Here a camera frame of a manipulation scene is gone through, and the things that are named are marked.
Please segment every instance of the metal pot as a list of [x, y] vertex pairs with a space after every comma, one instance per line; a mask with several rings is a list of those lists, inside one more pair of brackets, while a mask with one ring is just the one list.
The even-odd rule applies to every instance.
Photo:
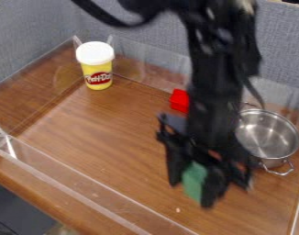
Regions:
[[[299, 149], [299, 132], [283, 116], [261, 109], [241, 111], [234, 134], [265, 172], [284, 176], [293, 171], [289, 158]], [[269, 170], [284, 163], [289, 165], [287, 172]]]

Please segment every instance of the green block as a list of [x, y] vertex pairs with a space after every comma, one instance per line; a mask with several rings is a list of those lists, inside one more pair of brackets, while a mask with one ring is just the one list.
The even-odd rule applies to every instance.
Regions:
[[201, 184], [206, 175], [205, 168], [196, 162], [193, 162], [182, 172], [182, 187], [185, 194], [198, 203], [201, 202], [202, 193]]

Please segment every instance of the wooden table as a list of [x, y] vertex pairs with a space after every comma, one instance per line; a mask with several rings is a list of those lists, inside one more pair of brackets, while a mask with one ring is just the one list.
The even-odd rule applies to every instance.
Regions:
[[[0, 125], [8, 133], [197, 234], [291, 233], [299, 204], [299, 152], [292, 174], [279, 177], [257, 170], [250, 192], [232, 185], [216, 207], [201, 209], [181, 186], [170, 188], [166, 183], [164, 148], [154, 133], [156, 114], [172, 112], [169, 94], [117, 76], [109, 89], [92, 91], [80, 77], [73, 49], [65, 44], [0, 84]], [[65, 176], [64, 169], [49, 163], [38, 167], [69, 185], [77, 181], [77, 174]], [[2, 157], [0, 184], [81, 234], [133, 234], [70, 191]], [[128, 214], [128, 208], [120, 213]]]

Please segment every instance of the yellow container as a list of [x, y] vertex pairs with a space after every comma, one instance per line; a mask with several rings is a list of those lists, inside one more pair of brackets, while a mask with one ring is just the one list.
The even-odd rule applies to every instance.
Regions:
[[84, 43], [76, 49], [76, 58], [82, 67], [86, 87], [102, 90], [112, 85], [112, 47], [100, 41]]

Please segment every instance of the white lid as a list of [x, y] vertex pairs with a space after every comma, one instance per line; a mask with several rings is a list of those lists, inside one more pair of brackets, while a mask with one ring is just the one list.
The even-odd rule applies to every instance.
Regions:
[[101, 41], [85, 42], [76, 49], [76, 59], [86, 65], [100, 65], [114, 58], [113, 48]]

